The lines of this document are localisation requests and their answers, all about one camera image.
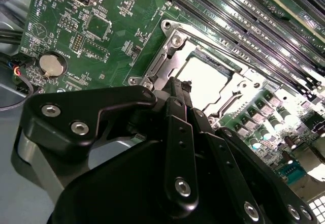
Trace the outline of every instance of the mounting hole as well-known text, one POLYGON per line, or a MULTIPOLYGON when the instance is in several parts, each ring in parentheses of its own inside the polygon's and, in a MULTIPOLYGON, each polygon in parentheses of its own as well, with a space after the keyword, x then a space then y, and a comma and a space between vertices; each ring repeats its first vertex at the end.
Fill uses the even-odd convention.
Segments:
POLYGON ((179 141, 178 144, 179 144, 179 146, 181 146, 181 148, 183 148, 183 149, 186 148, 186 144, 183 141, 179 141))
POLYGON ((229 168, 231 168, 231 169, 234 168, 234 165, 233 165, 231 162, 226 162, 226 165, 227 165, 229 168))
POLYGON ((181 131, 181 133, 185 133, 186 132, 185 129, 182 128, 182 127, 180 127, 178 130, 181 131))
POLYGON ((225 147, 223 145, 219 145, 219 149, 221 149, 222 151, 225 151, 225 147))
POLYGON ((169 22, 165 22, 164 29, 170 29, 170 28, 171 28, 171 24, 169 22))
POLYGON ((147 91, 143 91, 143 95, 147 98, 152 98, 152 94, 148 93, 147 91))
POLYGON ((183 103, 181 103, 179 100, 174 100, 175 104, 178 105, 178 106, 182 106, 183 103))

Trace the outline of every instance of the dimm slot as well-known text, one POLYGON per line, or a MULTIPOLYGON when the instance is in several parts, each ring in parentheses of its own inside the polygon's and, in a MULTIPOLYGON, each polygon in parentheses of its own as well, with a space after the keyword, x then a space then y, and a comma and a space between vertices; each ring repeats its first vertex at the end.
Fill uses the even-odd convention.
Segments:
POLYGON ((307 60, 308 62, 302 62, 304 65, 306 65, 308 68, 315 70, 319 72, 322 76, 325 76, 325 71, 320 68, 313 66, 313 61, 304 53, 301 51, 300 48, 294 46, 291 41, 285 40, 286 38, 282 38, 282 35, 279 34, 279 32, 274 33, 272 32, 272 29, 270 29, 267 25, 265 25, 262 22, 257 22, 257 18, 252 16, 250 13, 248 13, 245 9, 243 9, 240 5, 235 3, 232 0, 222 0, 224 3, 232 7, 239 15, 241 15, 246 20, 253 23, 257 28, 259 28, 261 31, 268 34, 268 36, 271 36, 273 39, 277 41, 277 43, 281 44, 283 47, 285 47, 287 50, 289 50, 291 53, 293 53, 298 60, 307 60))
MULTIPOLYGON (((174 6, 176 6, 177 8, 179 8, 180 10, 186 12, 189 16, 196 19, 197 21, 203 22, 204 25, 206 25, 208 28, 210 28, 215 33, 218 33, 219 35, 223 33, 220 29, 215 27, 209 21, 205 21, 204 18, 201 17, 200 14, 195 13, 195 11, 199 12, 199 10, 195 10, 196 9, 195 7, 189 7, 188 4, 185 3, 183 0, 174 0, 174 1, 172 1, 172 4, 174 6)), ((228 35, 224 34, 224 37, 226 39, 228 39, 229 41, 231 41, 234 46, 239 45, 236 40, 233 40, 228 35)), ((256 57, 253 52, 246 51, 246 53, 248 53, 250 57, 253 57, 254 61, 257 64, 259 64, 261 67, 267 68, 269 71, 271 71, 277 77, 280 77, 282 81, 285 81, 285 83, 291 85, 300 94, 302 94, 302 95, 306 94, 306 92, 302 89, 300 84, 298 84, 296 81, 294 81, 293 78, 289 74, 285 73, 283 70, 279 69, 278 67, 274 67, 274 64, 272 64, 270 61, 268 61, 264 57, 261 57, 261 58, 256 57)))
MULTIPOLYGON (((239 33, 241 33, 242 36, 246 37, 247 39, 251 39, 250 41, 252 43, 256 43, 256 39, 249 37, 249 35, 247 35, 247 30, 244 28, 240 28, 238 27, 238 24, 236 24, 234 21, 231 20, 230 17, 226 17, 225 14, 223 14, 222 12, 220 12, 218 10, 218 6, 212 1, 212 0, 195 0, 198 4, 202 5, 204 8, 206 8, 207 10, 209 10, 210 12, 212 12, 214 15, 219 15, 223 18, 223 20, 229 25, 229 23, 231 23, 232 28, 236 27, 235 30, 238 31, 239 33)), ((285 67, 287 67, 287 69, 289 69, 289 71, 293 74, 295 74, 295 76, 307 80, 307 84, 310 85, 310 89, 313 89, 313 86, 317 85, 318 81, 316 79, 314 79, 313 77, 310 78, 309 74, 307 74, 304 70, 299 70, 297 69, 295 66, 293 66, 290 61, 287 62, 286 59, 287 57, 284 57, 284 55, 282 55, 281 53, 277 54, 278 50, 276 48, 273 48, 273 50, 269 49, 267 46, 263 45, 261 42, 258 42, 259 45, 261 47, 263 47, 265 50, 268 51, 268 55, 272 56, 271 54, 273 54, 273 56, 276 56, 276 58, 281 62, 281 64, 285 67)))
MULTIPOLYGON (((250 12, 251 10, 247 7, 247 6, 242 6, 242 4, 238 1, 238 0, 232 0, 233 2, 237 3, 238 6, 243 9, 245 12, 247 12, 248 15, 251 15, 250 12)), ((270 11, 265 8, 264 6, 262 6, 261 4, 259 4, 258 2, 256 2, 255 0, 248 0, 249 2, 251 2, 252 4, 254 4, 257 8, 259 8, 262 12, 264 12, 264 14, 269 13, 270 11)), ((287 26, 284 23, 280 23, 278 20, 276 20, 275 18, 273 18, 272 16, 268 16, 272 22, 274 22, 277 26, 281 27, 285 32, 289 33, 293 38, 295 38, 299 43, 303 44, 304 46, 306 46, 309 50, 311 50, 312 52, 314 52, 315 54, 319 55, 320 58, 323 58, 323 53, 318 50, 317 48, 315 48, 314 46, 312 46, 307 40, 305 40, 303 37, 301 37, 301 35, 299 35, 295 30, 291 29, 289 26, 287 26)), ((279 36, 283 35, 281 34, 275 27, 270 26, 265 20, 259 18, 259 20, 261 21, 261 23, 263 23, 264 25, 266 25, 269 29, 271 29, 273 32, 275 32, 276 34, 278 34, 279 36)), ((320 64, 316 61, 311 60, 312 63, 317 66, 318 68, 321 68, 320 64)))

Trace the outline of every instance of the pcie slot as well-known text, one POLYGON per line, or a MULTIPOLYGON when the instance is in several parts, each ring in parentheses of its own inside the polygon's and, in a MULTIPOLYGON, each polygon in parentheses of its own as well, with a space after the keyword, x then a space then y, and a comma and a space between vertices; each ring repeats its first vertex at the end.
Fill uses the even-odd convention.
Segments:
MULTIPOLYGON (((212 31, 219 34, 223 39, 226 39, 229 42, 231 42, 233 46, 240 46, 240 44, 236 41, 236 39, 229 37, 221 29, 219 29, 216 25, 212 24, 209 20, 207 20, 204 17, 204 13, 202 13, 196 7, 189 5, 184 0, 172 0, 172 4, 175 7, 177 7, 178 9, 187 13, 192 18, 203 23, 205 26, 210 28, 212 31)), ((251 51, 247 51, 246 49, 244 49, 244 51, 245 51, 245 53, 248 53, 250 57, 253 57, 254 61, 257 64, 259 64, 259 66, 267 68, 270 72, 272 72, 274 75, 279 77, 282 81, 285 81, 285 83, 291 85, 300 94, 302 94, 302 95, 306 94, 306 91, 302 88, 302 86, 300 84, 298 84, 295 80, 293 80, 293 78, 290 76, 290 74, 287 74, 285 71, 281 70, 279 67, 274 66, 274 64, 271 63, 269 60, 267 60, 265 57, 262 57, 262 56, 258 57, 258 56, 256 56, 255 53, 253 53, 251 51)))
POLYGON ((222 0, 222 1, 226 3, 228 6, 230 6, 231 8, 233 8, 239 15, 241 15, 247 21, 251 22, 255 27, 257 27, 258 29, 266 33, 268 36, 276 40, 276 42, 281 44, 285 49, 289 50, 292 54, 294 54, 298 58, 298 60, 309 61, 309 62, 302 62, 304 65, 306 65, 312 70, 319 72, 321 75, 325 76, 325 71, 320 67, 313 66, 312 65, 313 61, 308 56, 306 56, 306 54, 303 53, 300 48, 292 45, 291 41, 286 41, 285 38, 282 38, 282 36, 279 34, 274 35, 272 29, 270 29, 267 25, 263 24, 262 22, 257 21, 258 19, 256 17, 251 15, 249 12, 243 9, 236 2, 232 0, 222 0))
POLYGON ((227 23, 227 25, 229 25, 229 26, 231 26, 231 28, 235 29, 238 33, 240 33, 241 36, 250 40, 250 42, 253 43, 254 45, 256 45, 256 43, 258 43, 260 47, 262 47, 264 50, 268 51, 268 54, 267 54, 268 56, 275 56, 277 58, 277 60, 279 60, 283 66, 287 67, 292 74, 294 74, 298 78, 307 80, 306 82, 309 85, 310 89, 313 89, 313 86, 317 85, 318 81, 316 79, 314 79, 313 77, 310 78, 308 73, 306 73, 304 70, 297 69, 294 65, 291 64, 290 61, 288 62, 286 60, 287 57, 284 57, 284 55, 282 55, 282 53, 278 53, 279 51, 277 50, 276 47, 274 47, 273 43, 271 43, 271 44, 266 43, 266 45, 264 45, 261 42, 259 42, 259 37, 257 37, 257 39, 250 37, 247 34, 248 30, 246 30, 242 27, 239 27, 238 24, 231 19, 231 16, 229 14, 222 13, 220 11, 221 7, 218 7, 212 0, 194 0, 194 1, 196 1, 198 4, 200 4, 207 10, 209 10, 214 15, 222 17, 223 20, 225 21, 225 23, 227 23))
POLYGON ((319 24, 325 25, 325 3, 322 0, 294 0, 294 2, 319 24))
MULTIPOLYGON (((235 2, 242 10, 244 10, 248 15, 252 15, 250 14, 252 12, 252 10, 247 7, 246 5, 242 5, 242 3, 238 0, 232 0, 233 2, 235 2)), ((264 6, 262 6, 261 4, 259 4, 258 2, 256 2, 255 0, 248 0, 250 3, 254 4, 259 10, 261 10, 264 14, 268 14, 270 11, 267 10, 267 8, 265 8, 264 6)), ((312 46, 308 41, 306 41, 303 37, 301 37, 295 30, 291 29, 289 26, 287 26, 284 23, 280 23, 278 20, 276 20, 275 18, 273 18, 272 16, 269 16, 270 21, 272 23, 274 23, 275 25, 277 25, 278 27, 281 27, 285 32, 287 32, 290 36, 292 36, 294 39, 296 39, 298 42, 297 43, 301 43, 303 44, 306 48, 308 48, 310 51, 314 52, 315 54, 317 54, 319 56, 319 58, 323 58, 323 53, 321 51, 319 51, 317 48, 315 48, 314 46, 312 46)), ((279 36, 282 36, 283 34, 281 34, 273 25, 269 24, 268 21, 259 18, 259 21, 261 23, 263 23, 264 25, 266 25, 269 29, 271 29, 274 33, 276 33, 279 36)), ((316 61, 310 60, 316 67, 321 68, 320 64, 316 61)), ((302 62, 304 63, 304 65, 309 66, 309 63, 306 62, 305 60, 302 60, 302 62)))

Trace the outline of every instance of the green circuit board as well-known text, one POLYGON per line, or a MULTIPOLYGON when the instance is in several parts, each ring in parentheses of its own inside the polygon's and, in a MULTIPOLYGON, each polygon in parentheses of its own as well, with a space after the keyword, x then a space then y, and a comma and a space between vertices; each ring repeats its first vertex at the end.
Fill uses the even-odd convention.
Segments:
POLYGON ((302 32, 305 38, 307 38, 311 43, 314 41, 315 37, 313 34, 318 34, 318 37, 323 38, 322 43, 324 43, 325 38, 325 22, 324 22, 324 10, 322 8, 325 8, 324 0, 319 0, 319 9, 316 10, 319 11, 319 15, 317 16, 313 12, 310 12, 311 8, 314 8, 312 6, 305 5, 300 0, 257 0, 261 4, 263 4, 265 7, 267 7, 275 16, 278 16, 279 18, 282 18, 283 20, 286 20, 287 23, 290 23, 291 27, 294 29, 299 30, 302 32), (292 17, 289 13, 289 11, 292 11, 294 14, 294 17, 292 17), (304 29, 300 29, 301 23, 299 23, 296 18, 299 18, 304 22, 304 24, 309 28, 309 31, 306 32, 304 29))
MULTIPOLYGON (((229 15, 234 14, 229 4, 222 0, 213 1, 229 15)), ((211 20, 218 21, 206 7, 195 1, 192 3, 211 20)), ((128 77, 143 76, 165 40, 159 26, 164 19, 190 23, 220 45, 224 46, 226 42, 191 13, 175 9, 166 0, 96 0, 95 5, 86 7, 75 0, 32 0, 20 51, 36 58, 47 51, 57 52, 67 60, 68 69, 64 75, 48 80, 43 78, 37 64, 23 72, 45 92, 128 85, 128 77)), ((234 39, 238 38, 234 34, 236 29, 229 30, 224 22, 219 22, 218 26, 234 39)), ((279 23, 271 27, 288 39, 294 38, 279 23)), ((318 46, 322 44, 317 38, 315 42, 318 46)), ((235 46, 229 44, 225 48, 231 52, 235 46)), ((314 61, 323 62, 313 50, 298 43, 297 46, 314 61)), ((268 54, 272 52, 266 51, 263 55, 268 54)), ((241 55, 249 59, 245 52, 241 55)))
MULTIPOLYGON (((309 28, 295 21, 272 0, 258 3, 256 0, 91 0, 89 5, 81 5, 80 1, 84 0, 31 1, 20 52, 35 57, 36 62, 21 71, 44 92, 128 86, 129 77, 143 77, 166 39, 160 27, 165 19, 194 26, 228 52, 269 74, 272 73, 263 64, 272 62, 287 78, 294 79, 296 75, 292 68, 288 69, 276 59, 291 62, 301 69, 305 68, 304 59, 325 65, 323 30, 316 28, 318 36, 313 35, 309 28), (289 17, 287 21, 290 20, 302 35, 283 25, 281 18, 284 16, 289 17), (68 66, 61 76, 45 79, 38 62, 49 51, 64 57, 68 66)), ((295 15, 302 17, 300 9, 291 8, 291 1, 283 2, 295 15)), ((209 51, 239 70, 228 58, 213 49, 209 51)), ((220 124, 236 130, 247 108, 263 98, 264 92, 273 93, 277 89, 273 83, 265 81, 258 94, 248 101, 239 100, 235 112, 226 113, 220 124)), ((284 107, 303 102, 304 99, 298 97, 289 104, 284 102, 284 107)), ((295 131, 302 124, 301 120, 315 110, 324 116, 320 105, 299 107, 296 114, 300 121, 286 125, 282 132, 274 135, 276 140, 263 142, 255 153, 269 166, 275 163, 274 170, 280 171, 285 162, 277 146, 283 136, 292 132, 290 136, 295 138, 301 134, 301 143, 312 142, 318 137, 308 128, 303 133, 295 131)), ((243 138, 247 145, 250 135, 243 138)))

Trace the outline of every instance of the black connector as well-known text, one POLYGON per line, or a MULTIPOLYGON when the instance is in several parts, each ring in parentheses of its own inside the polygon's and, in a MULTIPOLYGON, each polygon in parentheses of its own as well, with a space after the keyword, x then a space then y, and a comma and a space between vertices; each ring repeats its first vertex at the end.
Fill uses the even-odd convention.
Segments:
POLYGON ((325 25, 325 3, 323 0, 293 0, 319 24, 325 25))

